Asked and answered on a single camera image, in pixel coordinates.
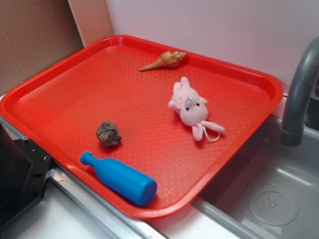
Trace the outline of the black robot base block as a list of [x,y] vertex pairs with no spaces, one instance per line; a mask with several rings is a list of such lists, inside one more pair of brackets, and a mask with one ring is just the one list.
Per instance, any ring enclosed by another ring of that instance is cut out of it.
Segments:
[[44,196],[52,157],[31,139],[12,139],[0,126],[0,228]]

